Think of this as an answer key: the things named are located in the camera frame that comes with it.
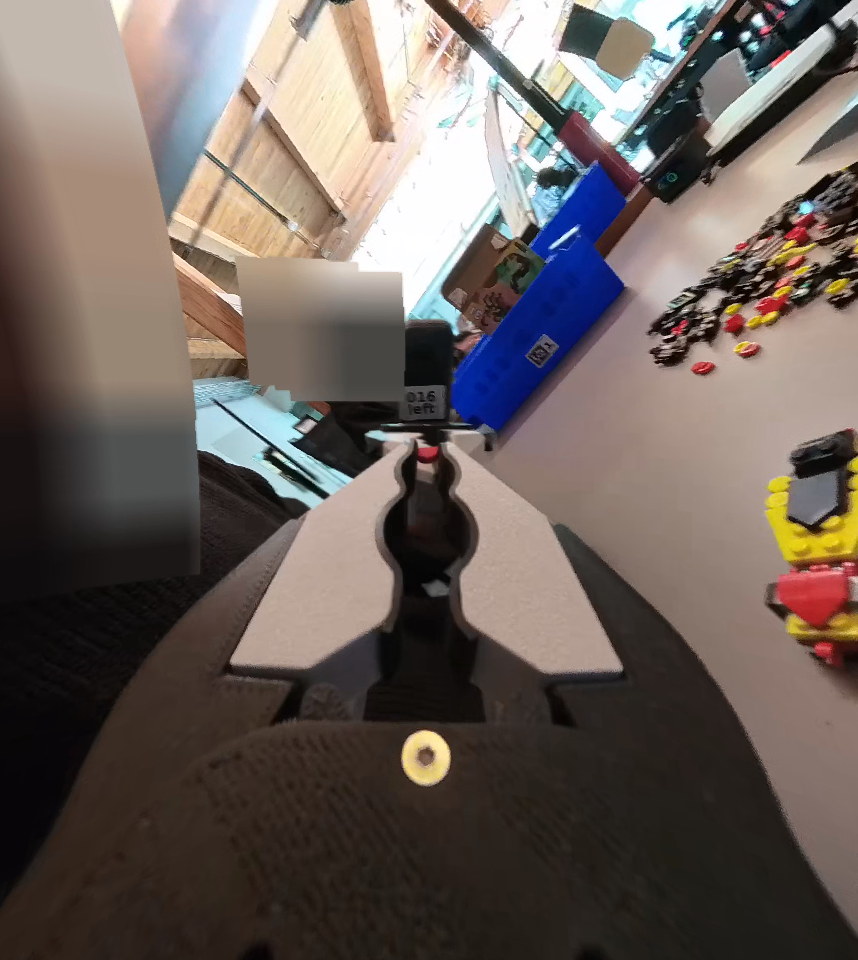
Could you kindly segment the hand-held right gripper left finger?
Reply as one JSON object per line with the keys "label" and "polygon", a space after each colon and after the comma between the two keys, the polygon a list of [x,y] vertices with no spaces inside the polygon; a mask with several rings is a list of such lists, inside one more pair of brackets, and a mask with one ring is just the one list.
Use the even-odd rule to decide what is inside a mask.
{"label": "hand-held right gripper left finger", "polygon": [[401,574],[385,541],[391,509],[407,492],[409,445],[311,510],[230,657],[231,674],[339,693],[362,719],[381,678],[380,639],[398,615]]}

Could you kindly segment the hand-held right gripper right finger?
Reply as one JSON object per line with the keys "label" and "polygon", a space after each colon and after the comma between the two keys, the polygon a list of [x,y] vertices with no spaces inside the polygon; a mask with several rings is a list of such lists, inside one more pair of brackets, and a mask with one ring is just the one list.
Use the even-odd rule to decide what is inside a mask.
{"label": "hand-held right gripper right finger", "polygon": [[468,529],[450,606],[474,643],[470,681],[484,718],[550,721],[561,688],[625,678],[551,522],[456,444],[445,462]]}

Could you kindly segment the pile of lego pieces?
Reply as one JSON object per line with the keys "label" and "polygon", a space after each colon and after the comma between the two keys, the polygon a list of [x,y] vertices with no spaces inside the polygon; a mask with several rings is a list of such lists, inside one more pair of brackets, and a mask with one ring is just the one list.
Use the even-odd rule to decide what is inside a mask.
{"label": "pile of lego pieces", "polygon": [[647,331],[651,360],[681,366],[721,334],[750,358],[761,350],[750,333],[820,298],[837,310],[858,301],[858,159],[784,202],[670,300]]}

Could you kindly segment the cardboard lego box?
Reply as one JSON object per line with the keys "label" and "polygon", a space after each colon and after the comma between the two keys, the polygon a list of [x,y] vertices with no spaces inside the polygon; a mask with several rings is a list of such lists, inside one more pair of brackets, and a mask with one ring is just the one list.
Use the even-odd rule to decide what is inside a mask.
{"label": "cardboard lego box", "polygon": [[528,245],[484,224],[440,290],[469,329],[492,335],[545,267]]}

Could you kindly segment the yellow red lego car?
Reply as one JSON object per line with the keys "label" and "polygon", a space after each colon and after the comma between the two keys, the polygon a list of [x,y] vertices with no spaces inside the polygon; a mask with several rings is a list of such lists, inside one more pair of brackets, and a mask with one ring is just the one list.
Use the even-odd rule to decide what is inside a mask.
{"label": "yellow red lego car", "polygon": [[858,432],[813,438],[771,480],[765,516],[788,565],[765,604],[827,667],[858,661]]}

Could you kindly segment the blue bin with white tag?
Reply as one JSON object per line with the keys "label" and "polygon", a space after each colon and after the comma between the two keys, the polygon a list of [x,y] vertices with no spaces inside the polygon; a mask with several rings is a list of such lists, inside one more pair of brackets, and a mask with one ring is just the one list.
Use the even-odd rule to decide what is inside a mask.
{"label": "blue bin with white tag", "polygon": [[570,229],[507,318],[456,369],[451,406],[472,426],[505,428],[624,290],[595,241]]}

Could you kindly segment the blue plastic bin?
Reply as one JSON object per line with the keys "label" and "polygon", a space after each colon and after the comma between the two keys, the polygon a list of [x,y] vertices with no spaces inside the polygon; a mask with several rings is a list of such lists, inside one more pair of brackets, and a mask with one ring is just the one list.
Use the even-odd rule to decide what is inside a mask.
{"label": "blue plastic bin", "polygon": [[550,247],[571,230],[595,243],[626,206],[626,198],[599,163],[581,173],[568,166],[540,169],[531,205],[539,227],[530,249],[546,259]]}

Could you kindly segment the person's black sweater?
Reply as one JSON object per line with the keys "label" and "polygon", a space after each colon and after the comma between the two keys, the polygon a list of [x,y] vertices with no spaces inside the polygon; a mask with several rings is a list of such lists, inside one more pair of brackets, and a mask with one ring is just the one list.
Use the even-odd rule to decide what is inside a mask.
{"label": "person's black sweater", "polygon": [[309,507],[198,454],[200,571],[0,606],[0,904],[48,836],[105,718],[166,633]]}

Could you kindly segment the wooden ceiling beam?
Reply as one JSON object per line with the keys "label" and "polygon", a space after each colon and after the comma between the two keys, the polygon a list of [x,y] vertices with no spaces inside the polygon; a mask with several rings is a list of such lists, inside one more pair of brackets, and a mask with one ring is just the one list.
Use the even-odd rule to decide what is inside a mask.
{"label": "wooden ceiling beam", "polygon": [[176,253],[171,254],[183,314],[235,353],[248,356],[243,316],[219,286]]}

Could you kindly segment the dark red cushion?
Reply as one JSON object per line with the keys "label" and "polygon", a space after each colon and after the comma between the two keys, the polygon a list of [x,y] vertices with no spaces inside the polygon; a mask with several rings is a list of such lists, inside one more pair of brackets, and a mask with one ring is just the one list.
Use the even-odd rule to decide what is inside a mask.
{"label": "dark red cushion", "polygon": [[563,113],[564,121],[556,135],[565,150],[585,167],[598,164],[627,198],[639,186],[639,173],[615,147],[597,134],[581,113],[571,109]]}

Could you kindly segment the black device green light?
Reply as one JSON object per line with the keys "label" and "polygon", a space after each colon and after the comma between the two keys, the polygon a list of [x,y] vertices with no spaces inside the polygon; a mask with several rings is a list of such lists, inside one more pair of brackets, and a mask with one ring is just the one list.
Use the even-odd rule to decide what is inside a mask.
{"label": "black device green light", "polygon": [[709,144],[696,129],[680,135],[641,175],[652,198],[671,204],[702,179],[709,165]]}

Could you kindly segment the beige panel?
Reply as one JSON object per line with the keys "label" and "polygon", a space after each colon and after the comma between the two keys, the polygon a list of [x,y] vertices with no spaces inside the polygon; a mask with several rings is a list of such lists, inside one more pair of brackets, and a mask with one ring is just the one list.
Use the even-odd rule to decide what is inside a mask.
{"label": "beige panel", "polygon": [[556,47],[560,55],[591,61],[605,74],[627,81],[654,48],[655,36],[634,21],[612,18],[573,4]]}

